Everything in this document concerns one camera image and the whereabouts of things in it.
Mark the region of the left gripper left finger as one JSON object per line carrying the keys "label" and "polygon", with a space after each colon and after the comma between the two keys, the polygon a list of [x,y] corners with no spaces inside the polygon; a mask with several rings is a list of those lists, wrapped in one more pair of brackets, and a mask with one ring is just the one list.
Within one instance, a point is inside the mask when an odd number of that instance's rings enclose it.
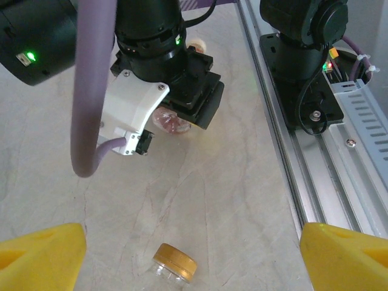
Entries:
{"label": "left gripper left finger", "polygon": [[73,290],[87,243],[67,223],[1,242],[1,290]]}

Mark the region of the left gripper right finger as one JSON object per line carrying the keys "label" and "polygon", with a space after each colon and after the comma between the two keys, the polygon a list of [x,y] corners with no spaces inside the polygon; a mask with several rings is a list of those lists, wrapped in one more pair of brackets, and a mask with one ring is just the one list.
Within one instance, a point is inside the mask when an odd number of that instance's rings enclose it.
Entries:
{"label": "left gripper right finger", "polygon": [[309,222],[300,251],[315,290],[387,290],[387,239]]}

